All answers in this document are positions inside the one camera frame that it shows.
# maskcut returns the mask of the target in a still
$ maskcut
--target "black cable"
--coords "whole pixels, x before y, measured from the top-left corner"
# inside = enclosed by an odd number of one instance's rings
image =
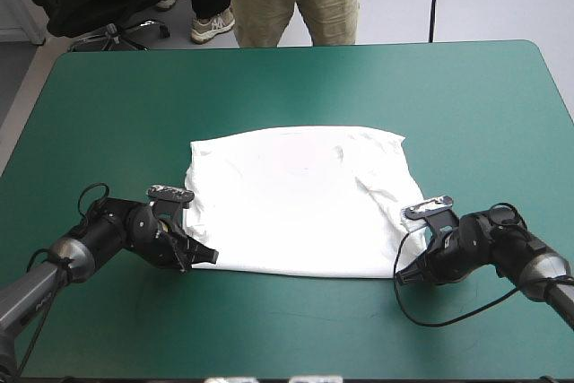
[[[56,253],[54,253],[52,250],[50,250],[48,248],[40,248],[32,254],[32,256],[30,258],[30,262],[28,262],[28,266],[26,267],[27,273],[31,270],[32,265],[34,265],[36,257],[38,257],[38,255],[41,253],[46,253],[48,255],[48,261],[58,265],[58,269],[57,269],[57,272],[54,276],[54,285],[52,287],[52,290],[50,291],[50,297],[48,298],[48,303],[46,304],[46,307],[44,308],[44,313],[42,314],[42,317],[39,320],[38,326],[36,326],[36,330],[34,331],[32,338],[30,339],[30,343],[28,344],[28,348],[26,349],[26,353],[24,354],[22,361],[20,362],[20,366],[18,367],[18,372],[17,372],[18,378],[22,376],[24,368],[26,367],[26,364],[28,363],[28,359],[30,358],[32,351],[34,350],[34,347],[36,346],[36,342],[38,341],[39,334],[40,334],[40,332],[42,332],[42,328],[44,327],[44,324],[46,323],[46,319],[48,318],[48,313],[49,313],[50,309],[52,308],[52,304],[54,303],[54,298],[56,297],[56,293],[57,293],[57,289],[58,289],[58,282],[60,280],[61,272],[63,271],[61,265],[68,265],[70,263],[70,259],[63,259],[60,256],[58,256]]]
[[[574,279],[569,278],[568,280],[566,279],[556,279],[556,278],[537,278],[534,280],[530,280],[526,283],[522,283],[521,285],[515,287],[514,289],[508,291],[507,293],[505,293],[504,295],[502,295],[501,297],[499,297],[496,300],[492,300],[491,302],[488,302],[487,304],[479,307],[478,309],[474,309],[473,311],[469,311],[468,313],[465,313],[461,316],[458,316],[457,318],[451,318],[450,320],[446,320],[444,322],[438,322],[438,323],[431,323],[431,322],[422,322],[420,320],[418,320],[417,318],[414,318],[413,316],[411,316],[408,311],[406,310],[406,308],[404,307],[403,302],[401,301],[401,295],[399,294],[399,289],[398,289],[398,279],[396,278],[396,266],[398,265],[398,259],[401,256],[401,250],[403,249],[403,245],[404,242],[407,240],[407,238],[409,238],[409,235],[411,235],[411,232],[408,232],[406,235],[404,235],[403,239],[401,240],[400,245],[398,246],[398,250],[396,252],[396,259],[395,259],[395,264],[393,265],[393,288],[395,290],[395,297],[396,297],[396,301],[398,302],[398,306],[401,309],[401,311],[403,311],[403,314],[409,319],[411,320],[414,324],[419,325],[419,326],[425,326],[425,327],[444,327],[444,326],[448,326],[448,325],[452,325],[455,324],[457,322],[460,322],[461,320],[464,320],[466,318],[470,318],[472,316],[475,316],[478,313],[481,313],[491,307],[494,307],[495,305],[500,304],[501,302],[507,300],[508,298],[510,298],[512,295],[514,295],[516,292],[519,292],[520,290],[524,289],[525,287],[531,285],[531,284],[537,284],[540,282],[548,282],[548,283],[554,283],[554,284],[567,284],[570,286],[574,286]]]
[[[85,218],[86,214],[84,214],[82,212],[83,197],[86,195],[86,193],[88,193],[90,190],[93,190],[96,187],[104,187],[103,196],[100,197],[99,199],[97,199],[96,202],[102,202],[103,200],[105,200],[109,196],[109,186],[106,183],[93,183],[93,184],[90,184],[87,188],[85,188],[83,190],[83,192],[80,194],[80,197],[78,197],[78,213],[80,213],[80,215],[84,218]]]

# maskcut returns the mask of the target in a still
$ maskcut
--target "chair base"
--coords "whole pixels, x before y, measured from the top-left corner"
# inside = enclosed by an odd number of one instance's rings
[[[148,27],[159,27],[160,38],[162,39],[170,37],[170,29],[164,22],[160,22],[159,20],[146,20],[144,22],[138,22],[133,26],[126,27],[125,29],[117,26],[116,24],[108,24],[105,27],[103,33],[97,33],[85,38],[78,39],[70,46],[68,51],[77,51],[79,47],[87,44],[92,44],[94,42],[103,42],[100,51],[111,51],[119,44],[126,45],[127,47],[138,51],[147,51],[148,47],[142,44],[138,44],[134,40],[128,38],[127,35],[146,29]]]

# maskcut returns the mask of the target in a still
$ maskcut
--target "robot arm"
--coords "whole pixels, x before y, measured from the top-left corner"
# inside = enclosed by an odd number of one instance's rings
[[[396,273],[400,284],[458,283],[474,269],[494,265],[530,300],[544,301],[574,329],[574,285],[568,261],[532,234],[517,209],[499,204],[458,220],[448,196],[406,208],[430,227],[427,249]]]
[[[0,381],[18,377],[14,338],[49,308],[57,292],[70,283],[82,283],[125,248],[159,268],[189,271],[193,264],[214,264],[218,253],[186,235],[181,227],[184,208],[193,192],[153,186],[148,204],[109,197],[94,201],[77,226],[52,245],[42,249],[48,260],[30,268],[16,282],[0,291]]]

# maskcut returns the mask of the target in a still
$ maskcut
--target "khaki pants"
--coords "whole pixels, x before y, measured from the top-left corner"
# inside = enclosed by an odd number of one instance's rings
[[[359,0],[231,0],[240,47],[276,47],[295,4],[313,45],[355,43]]]

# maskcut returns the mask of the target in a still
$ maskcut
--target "chair wheel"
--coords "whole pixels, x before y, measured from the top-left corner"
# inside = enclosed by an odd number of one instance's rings
[[[162,39],[169,38],[171,36],[170,29],[167,26],[160,26],[160,37]]]

